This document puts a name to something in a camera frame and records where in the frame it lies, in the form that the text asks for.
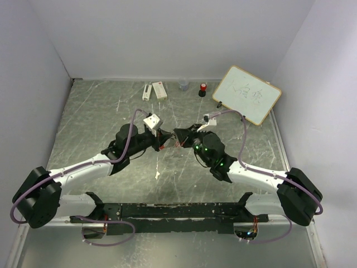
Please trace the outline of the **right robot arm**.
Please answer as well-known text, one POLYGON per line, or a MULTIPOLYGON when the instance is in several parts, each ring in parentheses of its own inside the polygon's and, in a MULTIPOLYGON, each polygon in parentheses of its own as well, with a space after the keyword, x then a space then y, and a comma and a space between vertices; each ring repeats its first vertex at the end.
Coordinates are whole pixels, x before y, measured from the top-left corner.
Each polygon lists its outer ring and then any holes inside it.
POLYGON ((237 208, 237 217, 249 222, 260 214, 286 216, 300 226, 309 226, 322 213, 323 195, 298 168, 274 171, 248 165, 225 153, 225 145, 213 132, 200 132, 200 124, 176 128, 173 133, 183 148, 192 148, 204 166, 219 181, 244 183, 268 192, 252 194, 237 208))

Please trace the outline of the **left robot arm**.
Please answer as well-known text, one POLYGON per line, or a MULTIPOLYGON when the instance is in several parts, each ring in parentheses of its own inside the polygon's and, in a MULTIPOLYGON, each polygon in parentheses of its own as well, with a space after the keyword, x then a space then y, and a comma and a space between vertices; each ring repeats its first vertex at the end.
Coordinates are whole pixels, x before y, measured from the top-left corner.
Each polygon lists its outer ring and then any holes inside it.
POLYGON ((71 195, 77 186, 94 179, 111 176, 130 163, 130 157, 152 147, 155 151, 173 137, 160 128, 144 128, 139 133, 135 125, 125 124, 115 139, 101 153, 83 162, 47 171, 42 166, 33 169, 14 195, 10 216, 15 223, 15 210, 32 228, 40 228, 51 220, 69 216, 85 216, 92 223, 103 219, 101 200, 93 193, 71 195))

